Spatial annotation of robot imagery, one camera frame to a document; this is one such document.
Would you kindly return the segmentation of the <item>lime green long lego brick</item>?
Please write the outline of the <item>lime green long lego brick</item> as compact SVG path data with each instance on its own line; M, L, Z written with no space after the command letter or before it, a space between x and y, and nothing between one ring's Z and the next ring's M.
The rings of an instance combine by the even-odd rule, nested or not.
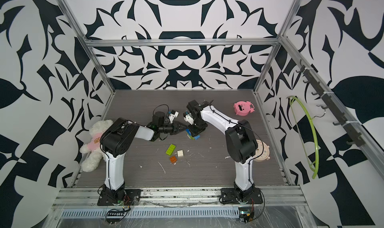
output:
M175 148L176 148L176 145L171 144L171 145L167 148L167 150L166 150L166 154L169 155L169 156L171 156L171 155L173 154Z

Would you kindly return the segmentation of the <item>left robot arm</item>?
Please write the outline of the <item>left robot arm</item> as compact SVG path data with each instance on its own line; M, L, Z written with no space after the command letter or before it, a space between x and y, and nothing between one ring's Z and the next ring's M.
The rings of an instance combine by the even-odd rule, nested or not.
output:
M124 198L124 157L134 139L153 142L159 139L161 134L177 135L187 128L187 124L178 121L169 124L151 122L147 126L142 126L124 118L117 119L100 140L107 166L101 196L107 197L111 203L116 203Z

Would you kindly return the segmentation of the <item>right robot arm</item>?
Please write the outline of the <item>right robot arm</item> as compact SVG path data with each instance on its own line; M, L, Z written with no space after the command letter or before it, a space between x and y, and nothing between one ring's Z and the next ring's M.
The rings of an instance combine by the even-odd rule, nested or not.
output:
M249 200L256 189L252 175L253 162L259 158L259 144L250 123L225 115L207 101L200 104L193 100L188 103L187 110L184 120L189 123L191 137L198 137L209 124L225 135L227 151L235 162L235 197L240 202Z

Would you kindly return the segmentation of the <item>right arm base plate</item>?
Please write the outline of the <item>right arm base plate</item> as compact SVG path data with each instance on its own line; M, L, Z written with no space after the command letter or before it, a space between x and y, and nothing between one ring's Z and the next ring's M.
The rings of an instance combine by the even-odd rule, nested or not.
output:
M239 188L222 188L219 197L221 204L262 204L264 198L262 191L256 187L250 187L246 191Z

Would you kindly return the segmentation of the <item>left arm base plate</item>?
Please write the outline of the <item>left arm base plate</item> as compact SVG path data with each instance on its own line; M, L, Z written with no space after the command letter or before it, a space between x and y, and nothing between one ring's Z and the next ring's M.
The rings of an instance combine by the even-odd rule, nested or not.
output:
M141 189L119 189L112 191L105 187L100 193L98 206L128 206L139 202L141 199Z

